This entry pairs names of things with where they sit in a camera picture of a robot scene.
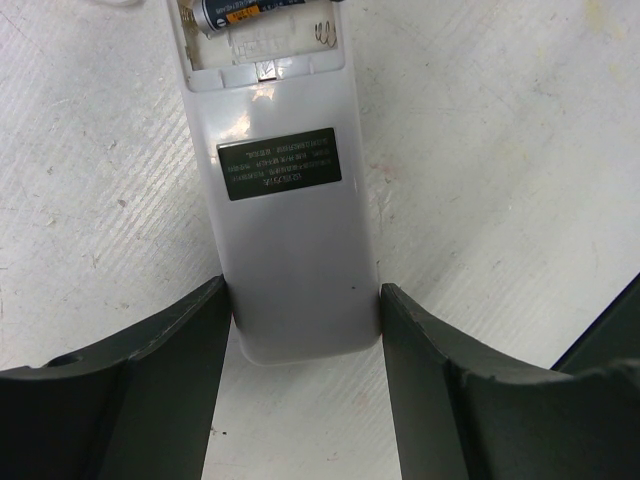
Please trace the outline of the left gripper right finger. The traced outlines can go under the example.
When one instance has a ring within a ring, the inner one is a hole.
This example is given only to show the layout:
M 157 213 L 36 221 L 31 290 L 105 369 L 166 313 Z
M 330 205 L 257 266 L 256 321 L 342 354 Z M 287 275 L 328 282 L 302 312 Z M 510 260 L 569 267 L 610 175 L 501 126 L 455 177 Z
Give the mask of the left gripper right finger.
M 550 369 L 381 290 L 383 349 L 405 479 L 635 479 L 639 285 Z

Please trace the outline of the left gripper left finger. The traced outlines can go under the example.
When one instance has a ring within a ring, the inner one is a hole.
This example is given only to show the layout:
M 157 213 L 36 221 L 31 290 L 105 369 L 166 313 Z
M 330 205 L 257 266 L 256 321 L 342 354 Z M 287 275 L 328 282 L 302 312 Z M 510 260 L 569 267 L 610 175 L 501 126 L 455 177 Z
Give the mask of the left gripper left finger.
M 45 365 L 1 374 L 5 479 L 198 479 L 231 326 L 222 277 Z

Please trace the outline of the red and white remote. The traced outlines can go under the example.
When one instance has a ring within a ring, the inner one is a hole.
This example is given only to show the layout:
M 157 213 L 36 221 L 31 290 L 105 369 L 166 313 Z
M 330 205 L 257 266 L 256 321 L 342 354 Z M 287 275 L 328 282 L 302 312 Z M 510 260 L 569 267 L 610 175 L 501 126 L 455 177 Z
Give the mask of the red and white remote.
M 260 365 L 362 351 L 381 334 L 344 1 L 205 35 L 165 11 L 241 349 Z

